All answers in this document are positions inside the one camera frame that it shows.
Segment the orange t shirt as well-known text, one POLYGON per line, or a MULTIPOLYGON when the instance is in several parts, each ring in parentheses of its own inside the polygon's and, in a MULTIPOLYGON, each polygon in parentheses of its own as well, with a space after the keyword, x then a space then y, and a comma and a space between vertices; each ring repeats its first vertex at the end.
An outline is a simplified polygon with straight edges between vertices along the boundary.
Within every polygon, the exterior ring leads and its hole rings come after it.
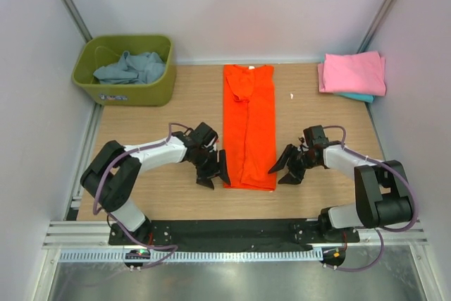
POLYGON ((276 100, 273 66, 223 68, 223 137, 230 184, 224 188, 274 191, 276 100))

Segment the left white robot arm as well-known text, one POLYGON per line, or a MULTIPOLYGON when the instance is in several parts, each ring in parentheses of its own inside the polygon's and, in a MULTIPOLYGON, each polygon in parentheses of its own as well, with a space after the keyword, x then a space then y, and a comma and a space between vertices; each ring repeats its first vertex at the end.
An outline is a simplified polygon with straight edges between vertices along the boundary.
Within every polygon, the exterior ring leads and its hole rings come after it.
POLYGON ((167 164, 189 162, 196 169, 196 184, 214 188, 219 177, 231 184, 226 151, 217 149, 218 133, 205 122, 196 128, 168 124, 168 136, 140 145, 107 142, 82 174, 81 186, 94 198, 92 213, 105 211, 125 237, 136 245, 150 245, 152 222, 131 198, 142 173, 167 164))

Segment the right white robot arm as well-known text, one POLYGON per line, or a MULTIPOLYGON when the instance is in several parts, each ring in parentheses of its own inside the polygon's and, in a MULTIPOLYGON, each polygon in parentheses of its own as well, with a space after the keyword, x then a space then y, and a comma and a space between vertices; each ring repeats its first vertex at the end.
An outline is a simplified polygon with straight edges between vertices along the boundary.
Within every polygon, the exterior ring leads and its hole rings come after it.
POLYGON ((321 210, 317 225, 320 238, 333 242, 343 231, 358 228, 393 233, 411 229, 418 211, 403 165, 364 156, 347 147, 344 139, 329 140, 325 131, 322 125, 304 129, 300 144, 288 144, 269 169, 269 173, 285 169, 287 173, 279 183, 286 185, 299 185, 306 171, 316 167, 339 171, 353 180, 354 203, 321 210))

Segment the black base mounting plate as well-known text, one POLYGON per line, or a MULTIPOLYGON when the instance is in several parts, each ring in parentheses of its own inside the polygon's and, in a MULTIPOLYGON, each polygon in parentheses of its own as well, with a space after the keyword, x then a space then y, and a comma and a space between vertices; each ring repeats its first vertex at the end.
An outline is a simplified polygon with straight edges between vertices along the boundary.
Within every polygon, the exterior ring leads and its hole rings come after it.
POLYGON ((358 243, 357 231, 322 229, 316 219, 154 220, 133 236, 180 252, 299 252, 312 245, 358 243))

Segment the folded teal t shirt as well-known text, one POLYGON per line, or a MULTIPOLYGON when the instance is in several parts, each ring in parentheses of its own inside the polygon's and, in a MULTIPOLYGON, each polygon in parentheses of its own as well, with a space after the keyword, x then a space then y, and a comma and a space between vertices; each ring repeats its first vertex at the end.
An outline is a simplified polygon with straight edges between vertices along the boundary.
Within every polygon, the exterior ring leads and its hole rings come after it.
POLYGON ((335 95, 345 97, 348 99, 357 100, 365 103, 373 103, 375 97, 371 94, 359 94, 359 93, 335 93, 335 95))

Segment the folded pink t shirt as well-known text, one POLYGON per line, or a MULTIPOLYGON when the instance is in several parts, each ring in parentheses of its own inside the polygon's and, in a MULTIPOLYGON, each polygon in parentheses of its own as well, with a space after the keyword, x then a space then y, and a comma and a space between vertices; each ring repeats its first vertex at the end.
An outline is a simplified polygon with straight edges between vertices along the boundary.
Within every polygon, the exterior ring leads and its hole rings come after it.
POLYGON ((325 54, 317 67, 319 92, 366 94, 384 97, 385 57, 377 51, 360 54, 325 54))

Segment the light blue t shirt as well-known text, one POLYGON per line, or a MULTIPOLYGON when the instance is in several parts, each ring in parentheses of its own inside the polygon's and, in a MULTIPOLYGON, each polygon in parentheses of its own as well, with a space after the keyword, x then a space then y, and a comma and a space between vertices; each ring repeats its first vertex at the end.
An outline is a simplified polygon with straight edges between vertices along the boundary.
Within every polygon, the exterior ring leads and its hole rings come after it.
POLYGON ((164 74, 166 64, 156 52, 132 55, 124 51, 116 63, 94 71, 94 77, 103 85, 149 85, 164 74))

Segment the olive green plastic bin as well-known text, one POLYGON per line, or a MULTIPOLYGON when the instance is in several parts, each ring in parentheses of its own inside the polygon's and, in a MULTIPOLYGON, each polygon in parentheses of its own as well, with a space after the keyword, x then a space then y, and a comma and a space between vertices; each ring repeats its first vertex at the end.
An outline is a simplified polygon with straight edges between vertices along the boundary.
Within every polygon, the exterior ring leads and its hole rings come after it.
POLYGON ((176 79, 174 47, 165 35, 103 35, 86 43, 72 74, 75 85, 101 105, 164 106, 171 100, 176 79), (103 85, 94 71, 116 63, 124 51, 132 55, 156 52, 166 69, 162 77, 149 85, 103 85))

